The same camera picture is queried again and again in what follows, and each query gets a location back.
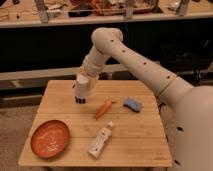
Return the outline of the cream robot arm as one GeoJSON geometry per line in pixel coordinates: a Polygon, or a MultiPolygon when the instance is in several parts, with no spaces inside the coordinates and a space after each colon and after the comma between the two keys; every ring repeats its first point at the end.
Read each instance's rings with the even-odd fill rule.
{"type": "Polygon", "coordinates": [[[117,28],[98,28],[77,72],[75,99],[89,95],[105,62],[114,58],[176,114],[172,171],[213,171],[213,86],[193,86],[175,73],[129,49],[117,28]]]}

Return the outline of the cream cylindrical gripper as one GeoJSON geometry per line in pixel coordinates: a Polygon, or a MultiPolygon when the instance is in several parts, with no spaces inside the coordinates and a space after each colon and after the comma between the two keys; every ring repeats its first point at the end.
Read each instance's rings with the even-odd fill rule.
{"type": "Polygon", "coordinates": [[[90,94],[97,81],[98,77],[89,76],[83,67],[77,70],[74,87],[76,103],[80,103],[79,99],[81,99],[82,104],[86,103],[86,97],[90,94]]]}

